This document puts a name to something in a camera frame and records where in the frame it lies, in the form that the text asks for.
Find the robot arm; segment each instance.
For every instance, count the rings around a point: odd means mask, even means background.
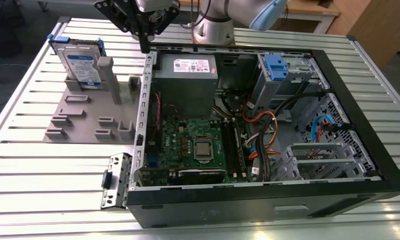
[[[95,8],[116,27],[139,40],[140,51],[149,53],[149,42],[180,14],[179,0],[103,0]]]
[[[233,42],[232,19],[251,29],[265,31],[276,22],[288,0],[201,0],[193,24],[193,40],[201,44]],[[123,32],[139,40],[140,51],[149,53],[149,42],[180,14],[179,0],[103,0],[95,3]]]

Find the green circuit board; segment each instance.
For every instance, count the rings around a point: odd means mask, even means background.
[[[209,142],[211,160],[196,160],[196,142]],[[161,125],[161,153],[159,168],[227,169],[219,120],[164,120]]]
[[[235,142],[224,142],[224,134],[233,133],[235,129],[223,130],[223,125],[227,126],[221,120],[163,120],[159,151],[147,154],[147,169],[141,172],[145,186],[175,184],[177,171],[185,170],[224,170],[223,183],[249,182],[245,164],[241,164],[243,174],[237,175],[236,159],[227,159],[225,144],[227,148],[237,146]]]

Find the motherboard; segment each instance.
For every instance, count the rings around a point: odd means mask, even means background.
[[[147,155],[145,185],[248,182],[237,123],[168,119],[161,122],[157,151]]]

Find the sticker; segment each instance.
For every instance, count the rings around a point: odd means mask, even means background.
[[[175,59],[175,73],[209,73],[209,61],[205,59]]]
[[[255,107],[253,103],[251,103],[249,101],[245,103],[245,105],[247,105],[251,109],[253,109],[253,107]]]
[[[92,56],[68,55],[68,63],[77,81],[84,88],[96,89],[101,84],[99,71],[93,68],[95,60]]]
[[[260,175],[260,169],[257,167],[252,167],[252,174]]]

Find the slotted aluminum worktable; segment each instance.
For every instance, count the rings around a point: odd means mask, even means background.
[[[144,54],[108,20],[59,22],[55,35],[105,42],[119,81],[141,76]],[[172,25],[156,41],[189,43]],[[237,45],[321,49],[400,168],[400,97],[360,45],[344,36],[236,29]],[[127,145],[47,144],[47,126],[65,90],[65,71],[45,43],[0,115],[0,236],[139,239],[400,239],[400,196],[336,217],[141,229],[129,212],[103,212],[101,179],[109,156]]]

